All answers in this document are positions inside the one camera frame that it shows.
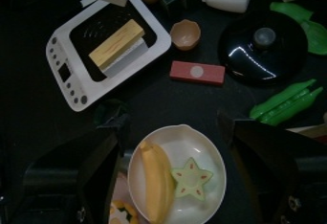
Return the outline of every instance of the small orange bowl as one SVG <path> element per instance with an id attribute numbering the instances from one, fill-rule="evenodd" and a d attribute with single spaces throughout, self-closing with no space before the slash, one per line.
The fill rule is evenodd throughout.
<path id="1" fill-rule="evenodd" d="M 201 29 L 197 22 L 187 19 L 175 23 L 170 31 L 171 41 L 182 51 L 191 50 L 201 38 Z"/>

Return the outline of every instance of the black table surface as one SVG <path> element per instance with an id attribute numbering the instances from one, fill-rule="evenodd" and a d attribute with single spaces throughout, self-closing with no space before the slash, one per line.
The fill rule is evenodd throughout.
<path id="1" fill-rule="evenodd" d="M 127 153 L 158 128 L 187 124 L 202 132 L 217 145 L 223 156 L 227 187 L 222 206 L 209 223 L 255 223 L 253 206 L 243 180 L 218 128 L 218 112 L 249 116 L 255 104 L 266 101 L 286 86 L 298 81 L 317 79 L 327 87 L 327 57 L 309 54 L 301 72 L 279 85 L 255 87 L 226 74 L 223 86 L 171 80 L 173 60 L 221 64 L 219 37 L 227 24 L 241 16 L 210 8 L 199 3 L 170 18 L 159 4 L 150 10 L 170 31 L 182 19 L 198 22 L 202 36 L 198 46 L 187 52 L 170 50 L 105 97 L 82 112 L 74 112 L 62 95 L 46 60 L 46 44 L 65 23 L 63 8 L 74 0 L 39 0 L 11 9 L 0 8 L 0 140 L 3 162 L 7 164 L 5 186 L 13 207 L 22 196 L 22 178 L 29 165 L 53 148 L 95 127 L 95 110 L 103 101 L 119 99 L 130 107 L 131 135 Z M 270 3 L 282 0 L 251 0 L 249 11 L 269 9 Z M 324 11 L 327 0 L 298 0 L 312 11 Z M 282 128 L 324 123 L 327 111 L 327 91 L 320 95 L 313 107 L 298 114 Z"/>

